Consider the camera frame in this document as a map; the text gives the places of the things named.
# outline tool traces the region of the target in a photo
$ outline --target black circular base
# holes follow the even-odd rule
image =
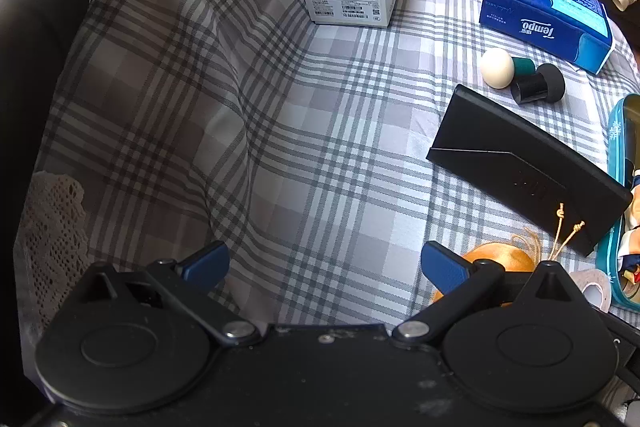
[[[36,348],[47,391],[75,409],[139,412],[184,391],[204,368],[209,339],[174,312],[98,301],[63,309]]]
[[[536,70],[546,80],[546,101],[550,103],[559,102],[564,96],[564,76],[562,71],[553,64],[540,64]]]
[[[571,302],[532,301],[478,312],[450,328],[442,344],[450,369],[474,396],[514,412],[556,412],[592,399],[616,368],[607,331],[582,323],[584,314],[574,318]]]

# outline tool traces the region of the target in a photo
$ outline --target wrinkled sheet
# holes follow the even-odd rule
[[[456,84],[602,168],[609,113],[640,90],[621,35],[594,76],[479,26],[480,5],[398,0],[380,29],[316,25],[303,0],[94,0],[36,169],[84,187],[91,259],[135,269],[221,239],[214,296],[246,317],[398,324],[434,291],[425,241],[464,253],[529,224],[425,159]],[[558,65],[564,99],[518,107],[485,86],[496,46]]]

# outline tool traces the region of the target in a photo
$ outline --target black cylindrical object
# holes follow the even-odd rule
[[[47,403],[24,376],[11,251],[56,81],[90,0],[0,0],[0,425],[22,425]]]
[[[511,96],[518,105],[535,100],[558,102],[564,96],[564,77],[553,64],[540,64],[536,73],[513,79]]]
[[[546,98],[546,80],[540,73],[514,78],[511,82],[511,96],[518,105]]]

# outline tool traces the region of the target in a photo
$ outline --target blue tissue box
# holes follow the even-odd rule
[[[591,73],[615,46],[598,0],[482,0],[479,22]]]

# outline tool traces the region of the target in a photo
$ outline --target dark green cap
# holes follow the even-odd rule
[[[512,57],[513,76],[525,76],[536,72],[536,65],[530,58]]]

